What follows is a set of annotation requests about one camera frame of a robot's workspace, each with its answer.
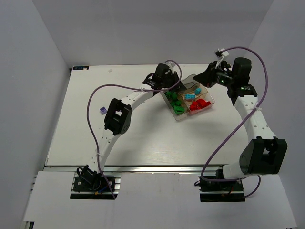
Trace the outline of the cyan small lego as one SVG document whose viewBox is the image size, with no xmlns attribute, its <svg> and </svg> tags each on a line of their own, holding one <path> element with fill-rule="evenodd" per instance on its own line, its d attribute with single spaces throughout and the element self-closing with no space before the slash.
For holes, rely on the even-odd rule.
<svg viewBox="0 0 305 229">
<path fill-rule="evenodd" d="M 195 95 L 199 95 L 201 93 L 202 89 L 201 88 L 196 88 L 194 93 Z"/>
</svg>

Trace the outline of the green square lego top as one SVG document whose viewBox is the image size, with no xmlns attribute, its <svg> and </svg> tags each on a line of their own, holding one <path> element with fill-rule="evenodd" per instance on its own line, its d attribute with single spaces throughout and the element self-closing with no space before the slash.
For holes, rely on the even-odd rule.
<svg viewBox="0 0 305 229">
<path fill-rule="evenodd" d="M 166 95 L 166 97 L 171 97 L 172 96 L 172 92 L 170 92 L 170 91 L 167 91 L 166 93 L 165 93 L 165 95 Z"/>
</svg>

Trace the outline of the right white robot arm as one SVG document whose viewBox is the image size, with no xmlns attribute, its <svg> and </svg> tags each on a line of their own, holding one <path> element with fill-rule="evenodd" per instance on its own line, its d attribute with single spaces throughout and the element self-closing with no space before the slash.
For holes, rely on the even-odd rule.
<svg viewBox="0 0 305 229">
<path fill-rule="evenodd" d="M 260 110 L 257 92 L 249 83 L 251 69 L 251 60 L 238 57 L 232 68 L 225 61 L 214 61 L 193 78 L 208 88 L 215 84 L 227 88 L 228 97 L 242 119 L 240 126 L 245 127 L 249 141 L 236 162 L 218 169 L 215 179 L 218 182 L 278 174 L 287 151 L 287 142 L 276 137 Z"/>
</svg>

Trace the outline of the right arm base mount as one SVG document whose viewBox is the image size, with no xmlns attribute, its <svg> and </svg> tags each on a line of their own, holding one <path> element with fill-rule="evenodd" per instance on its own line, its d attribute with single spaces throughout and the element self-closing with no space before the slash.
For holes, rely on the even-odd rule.
<svg viewBox="0 0 305 229">
<path fill-rule="evenodd" d="M 198 177 L 194 186 L 200 190 L 202 203 L 245 202 L 244 187 L 241 181 L 210 182 Z"/>
</svg>

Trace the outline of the cyan long lego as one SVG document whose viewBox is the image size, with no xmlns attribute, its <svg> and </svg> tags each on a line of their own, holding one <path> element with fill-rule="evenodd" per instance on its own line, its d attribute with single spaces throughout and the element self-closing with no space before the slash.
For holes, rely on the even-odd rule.
<svg viewBox="0 0 305 229">
<path fill-rule="evenodd" d="M 194 95 L 194 94 L 185 94 L 184 95 L 184 99 L 185 100 L 194 100 L 194 99 L 196 99 L 196 95 Z"/>
</svg>

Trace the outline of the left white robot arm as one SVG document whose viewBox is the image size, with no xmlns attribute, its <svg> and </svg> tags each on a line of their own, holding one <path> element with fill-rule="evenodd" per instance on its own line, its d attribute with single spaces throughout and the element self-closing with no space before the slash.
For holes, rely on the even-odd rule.
<svg viewBox="0 0 305 229">
<path fill-rule="evenodd" d="M 98 86 L 90 95 L 86 118 L 89 130 L 96 143 L 97 169 L 103 174 L 106 160 L 119 137 L 127 132 L 131 125 L 132 112 L 145 101 L 153 98 L 157 93 L 176 88 L 182 79 L 182 69 L 173 60 L 166 60 L 156 67 L 155 72 L 148 74 L 141 86 L 132 88 L 118 84 L 104 84 Z M 98 141 L 89 118 L 90 104 L 94 94 L 104 87 L 119 87 L 131 90 L 132 93 L 122 99 L 113 98 L 104 118 L 104 130 Z"/>
</svg>

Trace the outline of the purple square lego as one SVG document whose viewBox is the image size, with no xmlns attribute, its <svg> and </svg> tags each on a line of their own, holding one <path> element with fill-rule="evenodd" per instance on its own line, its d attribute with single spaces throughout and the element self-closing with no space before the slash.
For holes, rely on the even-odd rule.
<svg viewBox="0 0 305 229">
<path fill-rule="evenodd" d="M 102 107 L 101 109 L 100 109 L 100 112 L 101 112 L 101 114 L 106 114 L 107 113 L 107 109 L 105 108 L 105 107 Z"/>
</svg>

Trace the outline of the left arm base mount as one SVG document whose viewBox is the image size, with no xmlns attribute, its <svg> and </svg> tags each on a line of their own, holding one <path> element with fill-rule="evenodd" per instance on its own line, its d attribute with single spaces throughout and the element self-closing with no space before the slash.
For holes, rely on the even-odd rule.
<svg viewBox="0 0 305 229">
<path fill-rule="evenodd" d="M 120 177 L 92 171 L 89 166 L 78 167 L 72 182 L 70 199 L 115 200 L 120 189 Z"/>
</svg>

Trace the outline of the red brick lego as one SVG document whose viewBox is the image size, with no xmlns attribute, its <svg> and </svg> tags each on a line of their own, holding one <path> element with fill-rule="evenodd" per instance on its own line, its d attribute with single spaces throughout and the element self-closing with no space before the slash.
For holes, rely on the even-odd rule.
<svg viewBox="0 0 305 229">
<path fill-rule="evenodd" d="M 204 99 L 198 99 L 196 102 L 199 104 L 201 109 L 203 109 L 211 104 L 210 101 L 205 101 Z"/>
<path fill-rule="evenodd" d="M 197 102 L 193 102 L 189 106 L 189 109 L 190 109 L 190 111 L 195 111 L 195 110 L 200 110 L 201 108 Z"/>
</svg>

